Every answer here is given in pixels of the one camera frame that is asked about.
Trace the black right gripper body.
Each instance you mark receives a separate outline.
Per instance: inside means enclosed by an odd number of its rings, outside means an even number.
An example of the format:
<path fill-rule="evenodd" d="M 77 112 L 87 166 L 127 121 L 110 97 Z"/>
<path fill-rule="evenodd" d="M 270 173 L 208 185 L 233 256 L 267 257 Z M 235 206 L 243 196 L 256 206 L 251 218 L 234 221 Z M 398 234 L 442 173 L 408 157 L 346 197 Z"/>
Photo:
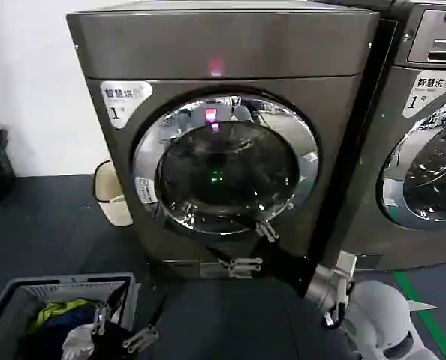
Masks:
<path fill-rule="evenodd" d="M 254 247 L 254 258 L 262 259 L 261 268 L 254 275 L 260 278 L 275 278 L 289 285 L 301 298 L 315 273 L 317 263 L 304 255 L 286 251 L 278 241 L 261 238 Z"/>

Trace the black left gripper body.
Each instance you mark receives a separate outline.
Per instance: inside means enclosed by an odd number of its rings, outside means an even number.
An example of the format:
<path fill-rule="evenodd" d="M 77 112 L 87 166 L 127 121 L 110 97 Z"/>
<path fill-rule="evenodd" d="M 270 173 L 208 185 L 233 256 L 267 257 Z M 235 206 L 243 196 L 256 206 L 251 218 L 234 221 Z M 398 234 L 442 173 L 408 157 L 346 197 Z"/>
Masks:
<path fill-rule="evenodd" d="M 104 333 L 92 334 L 93 351 L 90 359 L 95 360 L 120 360 L 133 359 L 134 354 L 123 347 L 124 341 L 134 335 L 132 331 L 127 330 L 112 322 L 107 322 L 104 327 Z"/>

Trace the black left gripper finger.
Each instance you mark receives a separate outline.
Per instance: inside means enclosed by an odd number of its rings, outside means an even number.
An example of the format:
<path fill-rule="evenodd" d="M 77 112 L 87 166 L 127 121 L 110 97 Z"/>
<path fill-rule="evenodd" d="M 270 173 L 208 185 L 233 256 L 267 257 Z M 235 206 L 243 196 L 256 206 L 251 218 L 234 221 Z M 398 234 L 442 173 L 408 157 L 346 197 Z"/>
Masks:
<path fill-rule="evenodd" d="M 158 321 L 161 315 L 164 313 L 164 308 L 167 303 L 168 295 L 164 295 L 162 300 L 159 302 L 158 307 L 154 311 L 152 317 L 150 318 L 148 326 L 142 328 L 126 340 L 122 342 L 122 348 L 125 350 L 145 350 L 146 348 L 153 345 L 159 337 L 158 334 Z"/>
<path fill-rule="evenodd" d="M 123 283 L 111 292 L 107 300 L 99 302 L 95 308 L 92 324 L 92 334 L 103 336 L 106 324 L 110 323 L 114 315 L 117 315 L 117 324 L 121 324 L 125 312 L 125 304 L 128 297 L 130 283 Z"/>

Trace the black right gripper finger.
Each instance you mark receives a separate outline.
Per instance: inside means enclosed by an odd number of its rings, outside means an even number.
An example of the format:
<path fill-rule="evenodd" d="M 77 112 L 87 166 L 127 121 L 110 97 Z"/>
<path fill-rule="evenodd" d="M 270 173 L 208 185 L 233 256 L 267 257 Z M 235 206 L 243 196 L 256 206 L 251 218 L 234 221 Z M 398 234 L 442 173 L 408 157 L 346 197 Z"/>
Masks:
<path fill-rule="evenodd" d="M 206 264 L 207 278 L 251 279 L 264 262 L 260 257 L 235 257 L 216 247 L 206 246 L 206 249 L 216 258 L 213 265 Z"/>
<path fill-rule="evenodd" d="M 279 234 L 274 230 L 271 224 L 266 220 L 258 220 L 253 217 L 237 214 L 232 215 L 230 219 L 242 227 L 256 233 L 258 236 L 265 238 L 270 243 L 275 243 L 279 240 Z"/>

